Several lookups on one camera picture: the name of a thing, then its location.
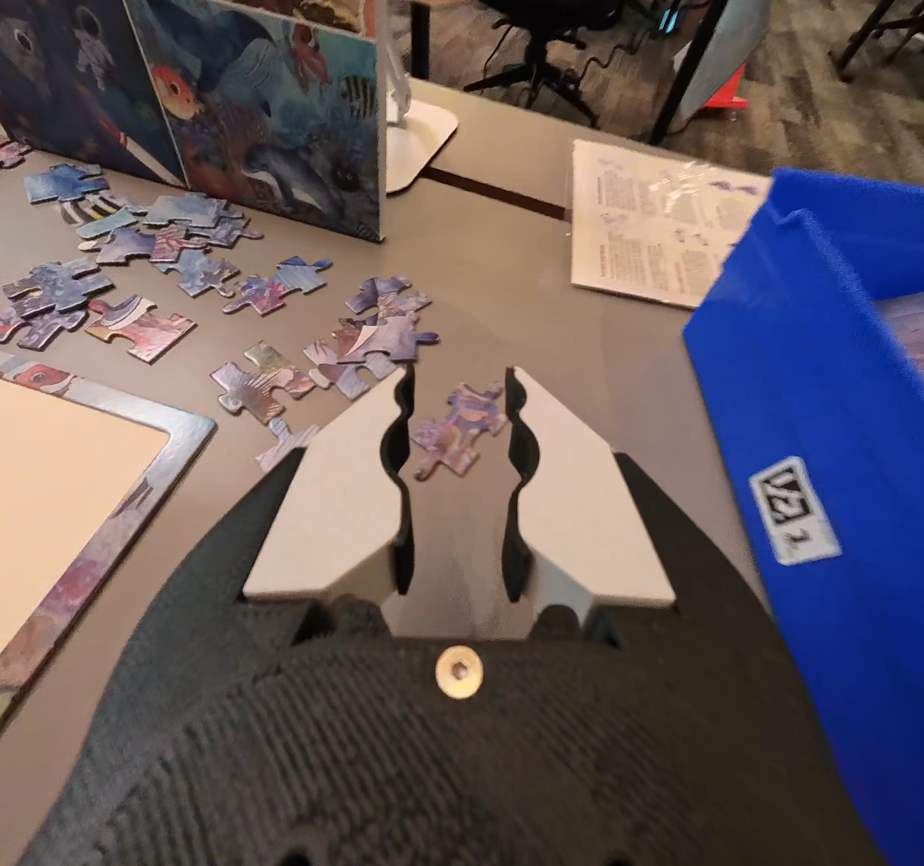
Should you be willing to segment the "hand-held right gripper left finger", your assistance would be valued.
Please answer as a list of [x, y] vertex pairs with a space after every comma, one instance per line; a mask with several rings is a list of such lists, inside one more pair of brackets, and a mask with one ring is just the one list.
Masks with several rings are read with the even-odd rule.
[[314, 436], [244, 583], [250, 602], [407, 595], [415, 568], [415, 370], [401, 366]]

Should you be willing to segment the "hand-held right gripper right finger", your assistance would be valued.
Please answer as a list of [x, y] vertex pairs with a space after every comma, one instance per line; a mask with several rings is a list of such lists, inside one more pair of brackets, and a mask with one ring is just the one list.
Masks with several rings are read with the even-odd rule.
[[508, 459], [518, 483], [502, 539], [508, 601], [533, 616], [666, 609], [676, 593], [610, 444], [520, 367], [504, 375]]

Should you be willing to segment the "purple pink swirl jigsaw piece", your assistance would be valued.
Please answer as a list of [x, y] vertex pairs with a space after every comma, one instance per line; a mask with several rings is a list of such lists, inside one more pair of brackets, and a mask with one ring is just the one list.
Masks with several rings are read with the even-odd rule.
[[464, 477], [479, 459], [478, 439], [485, 433], [497, 436], [508, 424], [502, 396], [502, 382], [491, 384], [485, 391], [460, 384], [447, 398], [449, 412], [445, 418], [428, 418], [412, 428], [410, 441], [424, 452], [413, 473], [415, 480], [429, 479], [440, 465]]

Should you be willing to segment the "white patch coral jigsaw piece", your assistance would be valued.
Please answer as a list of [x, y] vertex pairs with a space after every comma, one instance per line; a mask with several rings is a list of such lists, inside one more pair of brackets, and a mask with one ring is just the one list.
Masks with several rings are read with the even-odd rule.
[[439, 334], [419, 331], [410, 317], [389, 317], [380, 323], [343, 318], [332, 332], [338, 364], [366, 364], [373, 357], [393, 363], [415, 362], [419, 346], [440, 343]]

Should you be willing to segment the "blue plastic bin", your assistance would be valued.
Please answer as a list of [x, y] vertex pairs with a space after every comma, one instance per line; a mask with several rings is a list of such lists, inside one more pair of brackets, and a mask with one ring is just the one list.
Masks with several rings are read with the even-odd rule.
[[889, 864], [922, 864], [922, 187], [779, 169], [684, 329], [772, 614]]

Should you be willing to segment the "printed instruction sheet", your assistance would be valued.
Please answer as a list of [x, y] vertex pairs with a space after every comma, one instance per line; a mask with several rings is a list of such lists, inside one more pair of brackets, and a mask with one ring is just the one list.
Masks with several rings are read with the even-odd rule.
[[694, 310], [770, 178], [601, 142], [572, 147], [571, 284]]

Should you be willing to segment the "space and ocean puzzle box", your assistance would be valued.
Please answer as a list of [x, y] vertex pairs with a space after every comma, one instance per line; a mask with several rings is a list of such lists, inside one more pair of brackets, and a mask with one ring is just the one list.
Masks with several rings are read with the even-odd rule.
[[1, 0], [2, 129], [378, 242], [377, 0]]

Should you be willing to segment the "scattered loose puzzle pieces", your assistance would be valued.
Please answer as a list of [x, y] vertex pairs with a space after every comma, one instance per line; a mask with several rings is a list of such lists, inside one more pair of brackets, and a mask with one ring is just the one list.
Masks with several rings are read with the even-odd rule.
[[[18, 349], [44, 351], [59, 336], [83, 331], [100, 342], [124, 342], [127, 353], [147, 365], [159, 362], [179, 343], [193, 336], [199, 323], [180, 312], [161, 311], [154, 299], [139, 293], [115, 297], [116, 283], [108, 274], [134, 261], [144, 261], [161, 274], [177, 277], [177, 290], [189, 299], [211, 293], [223, 298], [224, 316], [250, 310], [260, 317], [283, 310], [294, 295], [308, 296], [323, 289], [330, 259], [310, 262], [290, 256], [273, 272], [244, 278], [237, 265], [215, 251], [235, 248], [243, 239], [261, 239], [249, 228], [248, 217], [225, 200], [200, 193], [166, 194], [154, 202], [136, 204], [113, 194], [101, 167], [61, 163], [23, 180], [30, 205], [56, 205], [75, 229], [77, 259], [43, 260], [20, 278], [2, 282], [2, 343], [13, 340]], [[431, 300], [412, 291], [400, 276], [369, 278], [346, 300], [353, 313], [346, 319], [380, 323], [389, 317], [410, 317], [420, 329], [420, 312]], [[210, 373], [221, 389], [217, 400], [235, 416], [247, 412], [269, 427], [279, 442], [260, 458], [267, 471], [291, 448], [304, 446], [316, 426], [294, 434], [282, 419], [284, 405], [275, 394], [294, 400], [316, 388], [336, 387], [349, 400], [369, 390], [359, 376], [367, 369], [382, 382], [398, 366], [385, 357], [366, 364], [337, 362], [335, 342], [318, 339], [303, 356], [311, 364], [282, 355], [264, 341], [243, 353], [248, 369], [224, 362]]]

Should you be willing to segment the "black table leg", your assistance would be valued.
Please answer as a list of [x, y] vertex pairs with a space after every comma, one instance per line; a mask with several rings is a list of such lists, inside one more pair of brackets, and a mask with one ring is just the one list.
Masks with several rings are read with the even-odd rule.
[[675, 120], [680, 104], [687, 93], [688, 87], [695, 76], [699, 64], [706, 52], [714, 30], [722, 17], [722, 13], [729, 0], [709, 0], [704, 16], [689, 42], [687, 54], [676, 71], [674, 82], [668, 90], [663, 106], [657, 115], [647, 144], [653, 147], [661, 146], [668, 135]]

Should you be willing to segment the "white leaning board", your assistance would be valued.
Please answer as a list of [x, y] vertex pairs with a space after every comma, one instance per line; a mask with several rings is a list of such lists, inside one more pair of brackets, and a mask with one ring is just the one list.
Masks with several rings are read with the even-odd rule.
[[678, 117], [687, 122], [740, 71], [770, 26], [772, 0], [729, 0], [689, 83]]

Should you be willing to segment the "black chair base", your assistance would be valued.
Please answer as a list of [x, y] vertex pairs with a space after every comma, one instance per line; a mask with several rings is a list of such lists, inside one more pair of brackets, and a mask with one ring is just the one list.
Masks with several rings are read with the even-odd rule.
[[843, 83], [851, 83], [855, 78], [850, 65], [868, 40], [880, 40], [888, 31], [904, 31], [906, 35], [900, 44], [886, 59], [891, 63], [916, 34], [922, 32], [922, 3], [906, 17], [886, 20], [885, 16], [897, 0], [879, 0], [865, 18], [860, 27], [848, 38], [840, 51], [828, 51], [828, 57], [834, 67], [834, 73]]

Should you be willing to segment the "ocean print puzzle frame board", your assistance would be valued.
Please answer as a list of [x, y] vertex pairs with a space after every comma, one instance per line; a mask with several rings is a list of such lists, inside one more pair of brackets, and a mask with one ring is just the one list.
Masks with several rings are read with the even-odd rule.
[[216, 423], [8, 353], [1, 379], [5, 725]]

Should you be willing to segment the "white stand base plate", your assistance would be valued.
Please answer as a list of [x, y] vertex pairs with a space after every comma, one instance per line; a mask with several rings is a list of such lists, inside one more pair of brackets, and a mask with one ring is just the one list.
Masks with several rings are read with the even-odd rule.
[[[431, 71], [433, 6], [439, 0], [410, 0], [411, 67], [424, 80]], [[385, 131], [385, 191], [407, 190], [456, 133], [458, 118], [449, 110], [413, 96], [411, 75], [398, 52], [389, 13], [380, 17], [379, 43], [384, 48], [382, 92]]]

